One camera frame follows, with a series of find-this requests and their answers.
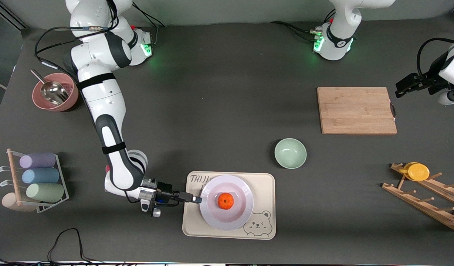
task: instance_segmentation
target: yellow mug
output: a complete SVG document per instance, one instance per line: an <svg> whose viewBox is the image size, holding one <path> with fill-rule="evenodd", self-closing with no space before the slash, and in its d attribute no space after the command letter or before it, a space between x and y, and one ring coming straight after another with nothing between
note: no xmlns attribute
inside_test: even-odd
<svg viewBox="0 0 454 266"><path fill-rule="evenodd" d="M413 181L423 181L429 177L429 169L426 165L423 165L418 162L410 162L404 166L404 169L399 169L399 172L402 173L409 180Z"/></svg>

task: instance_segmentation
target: orange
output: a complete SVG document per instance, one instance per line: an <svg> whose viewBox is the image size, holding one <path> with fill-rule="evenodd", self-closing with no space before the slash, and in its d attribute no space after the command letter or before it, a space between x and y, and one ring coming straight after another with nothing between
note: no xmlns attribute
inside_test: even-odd
<svg viewBox="0 0 454 266"><path fill-rule="evenodd" d="M223 210L228 210L234 206L234 197L230 193L222 193L217 199L217 205Z"/></svg>

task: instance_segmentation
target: plate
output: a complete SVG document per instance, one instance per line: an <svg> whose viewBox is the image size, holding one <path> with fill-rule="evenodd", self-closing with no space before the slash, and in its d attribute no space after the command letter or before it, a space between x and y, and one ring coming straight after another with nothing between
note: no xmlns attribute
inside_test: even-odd
<svg viewBox="0 0 454 266"><path fill-rule="evenodd" d="M227 192L234 197L234 205L223 210L217 205L220 194ZM210 180L200 195L200 212L212 227L224 231L238 229L248 221L254 208L254 195L250 187L234 175L220 175Z"/></svg>

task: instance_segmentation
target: green bowl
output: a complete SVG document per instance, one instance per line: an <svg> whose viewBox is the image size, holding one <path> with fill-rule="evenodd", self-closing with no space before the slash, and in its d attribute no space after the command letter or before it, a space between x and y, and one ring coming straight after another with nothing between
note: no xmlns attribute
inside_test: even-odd
<svg viewBox="0 0 454 266"><path fill-rule="evenodd" d="M287 169L296 169L303 165L307 155L303 143L296 139L281 140L275 147L276 161Z"/></svg>

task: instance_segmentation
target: pink bowl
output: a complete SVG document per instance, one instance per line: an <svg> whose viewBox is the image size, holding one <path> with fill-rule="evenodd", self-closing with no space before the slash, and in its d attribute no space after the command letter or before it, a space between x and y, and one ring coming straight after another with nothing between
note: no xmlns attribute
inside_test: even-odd
<svg viewBox="0 0 454 266"><path fill-rule="evenodd" d="M67 74L64 73L49 74L48 76L45 77L45 81L57 81L61 83L61 85L63 85L64 89L66 89L70 96L64 103L55 106L54 104L50 103L45 98L43 98L43 96L41 95L41 87L43 86L43 83L41 83L41 81L38 81L38 83L36 83L35 85L35 88L33 89L33 94L31 95L33 103L38 108L53 112L62 112L71 108L76 103L76 101L78 101L79 97L78 88L75 87L73 79Z"/></svg>

